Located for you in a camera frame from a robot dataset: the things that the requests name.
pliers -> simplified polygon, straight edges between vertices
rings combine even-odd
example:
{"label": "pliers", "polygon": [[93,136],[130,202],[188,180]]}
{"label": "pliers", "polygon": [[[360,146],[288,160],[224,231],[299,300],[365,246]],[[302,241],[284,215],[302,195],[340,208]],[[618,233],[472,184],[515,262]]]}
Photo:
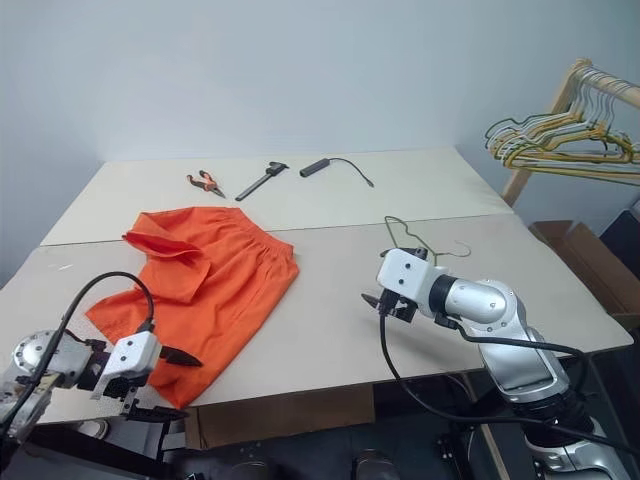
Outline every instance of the pliers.
{"label": "pliers", "polygon": [[189,180],[189,183],[191,185],[201,188],[205,192],[213,192],[216,195],[221,196],[222,198],[227,198],[224,193],[222,193],[222,190],[218,188],[218,183],[211,177],[209,173],[205,172],[204,170],[200,170],[198,174],[200,174],[200,176],[204,179],[204,182],[195,180],[193,178],[193,175],[187,175],[187,180]]}

black cable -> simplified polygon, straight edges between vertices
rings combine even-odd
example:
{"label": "black cable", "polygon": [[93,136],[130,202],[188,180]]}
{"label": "black cable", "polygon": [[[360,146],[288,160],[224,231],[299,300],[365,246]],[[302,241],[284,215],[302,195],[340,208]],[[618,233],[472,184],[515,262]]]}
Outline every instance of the black cable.
{"label": "black cable", "polygon": [[576,382],[575,390],[576,392],[582,394],[582,389],[584,388],[584,383],[587,380],[587,373],[589,369],[589,357],[582,350],[578,350],[577,348],[567,347],[566,345],[559,345],[557,343],[549,343],[549,342],[534,342],[532,340],[516,340],[513,338],[484,338],[484,337],[470,337],[465,332],[462,325],[459,323],[455,323],[455,328],[460,332],[462,338],[464,338],[467,342],[471,343],[495,343],[497,345],[511,345],[513,347],[524,347],[524,348],[536,348],[538,350],[550,350],[552,352],[561,352],[568,353],[569,355],[573,355],[580,360],[580,375],[578,377],[578,381]]}
{"label": "black cable", "polygon": [[84,340],[82,340],[79,336],[77,336],[75,333],[73,333],[71,330],[69,330],[68,328],[65,328],[64,333],[66,333],[67,335],[69,335],[71,338],[73,338],[76,342],[78,343],[85,343]]}
{"label": "black cable", "polygon": [[11,424],[16,418],[16,415],[18,414],[20,409],[24,406],[26,401],[29,399],[33,391],[36,389],[36,387],[42,380],[42,377],[44,376],[45,372],[47,371],[47,368],[49,367],[49,362],[51,361],[51,358],[53,357],[56,349],[58,348],[60,339],[62,338],[62,335],[65,334],[67,325],[71,320],[71,316],[76,311],[76,308],[78,308],[78,304],[80,303],[80,300],[82,300],[82,298],[87,294],[89,290],[91,290],[91,288],[96,283],[109,277],[126,277],[130,280],[133,280],[140,287],[140,289],[142,290],[142,293],[147,299],[147,308],[148,308],[147,318],[145,319],[142,325],[153,324],[153,315],[154,315],[153,297],[151,296],[151,292],[149,291],[147,286],[144,283],[142,283],[142,281],[135,275],[132,275],[128,272],[107,272],[107,273],[103,273],[102,275],[98,275],[96,278],[94,278],[89,283],[87,283],[84,287],[82,287],[82,290],[78,292],[78,294],[75,296],[75,298],[69,305],[69,308],[67,308],[67,311],[62,316],[62,320],[60,321],[60,326],[51,336],[51,340],[49,341],[47,348],[42,354],[42,357],[38,362],[38,366],[35,368],[35,371],[31,374],[31,377],[29,378],[26,388],[20,395],[20,398],[18,398],[15,405],[5,415],[4,421],[2,422],[2,433],[0,434],[0,451],[2,450],[4,440],[9,433],[9,428],[11,427]]}
{"label": "black cable", "polygon": [[346,158],[341,158],[341,157],[332,157],[332,158],[327,158],[327,160],[329,160],[329,161],[333,161],[333,160],[340,160],[340,161],[343,161],[343,162],[347,162],[349,165],[351,165],[353,168],[355,168],[355,169],[358,171],[358,173],[360,174],[360,176],[362,176],[362,178],[364,178],[364,181],[365,181],[365,182],[367,182],[367,184],[368,184],[371,188],[373,188],[373,182],[372,182],[371,180],[369,180],[369,179],[367,178],[367,176],[366,176],[364,173],[362,173],[362,170],[360,170],[360,169],[358,168],[358,166],[357,166],[355,163],[353,163],[351,160],[347,160]]}
{"label": "black cable", "polygon": [[472,423],[472,424],[496,424],[496,423],[520,423],[520,424],[528,424],[528,425],[536,425],[540,427],[544,427],[548,430],[561,433],[566,435],[567,437],[575,438],[578,440],[588,440],[595,443],[601,443],[603,445],[607,445],[609,447],[613,447],[618,450],[622,450],[625,452],[634,455],[636,458],[640,458],[640,449],[631,447],[621,442],[616,442],[615,440],[610,440],[607,437],[602,437],[600,435],[593,435],[590,433],[580,432],[578,430],[574,430],[573,428],[562,427],[560,425],[551,425],[542,420],[538,420],[535,418],[526,418],[526,417],[467,417],[462,415],[454,415],[451,413],[447,413],[443,410],[439,410],[428,403],[425,403],[418,395],[416,395],[407,382],[400,376],[396,367],[393,365],[391,357],[389,356],[389,351],[387,350],[387,334],[386,334],[386,315],[380,314],[380,344],[382,346],[382,354],[384,355],[384,359],[389,366],[389,370],[393,374],[394,378],[402,387],[402,389],[416,402],[418,402],[425,410],[429,413],[437,415],[439,417],[444,418],[445,420],[449,420],[450,422],[461,422],[461,423]]}

cardboard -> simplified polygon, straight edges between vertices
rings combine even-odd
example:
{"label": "cardboard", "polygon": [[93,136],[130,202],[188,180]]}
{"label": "cardboard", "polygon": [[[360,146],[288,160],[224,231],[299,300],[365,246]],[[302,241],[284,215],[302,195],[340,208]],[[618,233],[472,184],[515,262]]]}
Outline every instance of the cardboard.
{"label": "cardboard", "polygon": [[187,448],[195,450],[375,421],[370,384],[217,403],[187,411]]}
{"label": "cardboard", "polygon": [[570,221],[536,222],[531,232],[547,243],[627,329],[640,326],[640,280],[589,228]]}

orange fabric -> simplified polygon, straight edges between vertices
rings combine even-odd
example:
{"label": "orange fabric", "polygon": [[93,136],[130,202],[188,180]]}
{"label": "orange fabric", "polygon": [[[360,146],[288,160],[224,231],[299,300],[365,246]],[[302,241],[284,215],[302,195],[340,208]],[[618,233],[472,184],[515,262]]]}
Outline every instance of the orange fabric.
{"label": "orange fabric", "polygon": [[[163,345],[202,367],[160,360],[149,381],[177,408],[213,382],[262,326],[298,274],[293,246],[254,225],[238,208],[197,207],[141,213],[124,239],[146,253],[140,279],[155,300]],[[144,320],[140,289],[94,305],[87,316],[115,343]]]}

clothing rack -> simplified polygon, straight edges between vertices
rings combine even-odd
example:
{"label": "clothing rack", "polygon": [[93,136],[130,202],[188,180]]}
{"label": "clothing rack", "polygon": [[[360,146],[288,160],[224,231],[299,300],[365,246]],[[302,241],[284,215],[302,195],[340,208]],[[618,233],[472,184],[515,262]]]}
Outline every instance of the clothing rack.
{"label": "clothing rack", "polygon": [[[579,58],[576,63],[569,68],[562,85],[556,94],[550,113],[562,113],[569,108],[569,104],[573,98],[573,90],[575,88],[575,82],[572,81],[573,76],[579,72],[580,69],[583,69],[584,67],[592,67],[592,65],[593,63],[588,58]],[[599,72],[603,73],[604,76],[596,76],[595,79],[593,76],[588,77],[583,80],[584,84],[587,84],[601,92],[606,92],[616,97],[618,100],[640,109],[640,87],[630,85],[629,88],[624,90],[616,90],[615,88],[611,88],[611,85],[613,82],[620,81],[620,79],[606,72]],[[529,170],[516,170],[511,174],[511,178],[502,191],[502,198],[507,205],[513,206],[532,173],[533,172]]]}

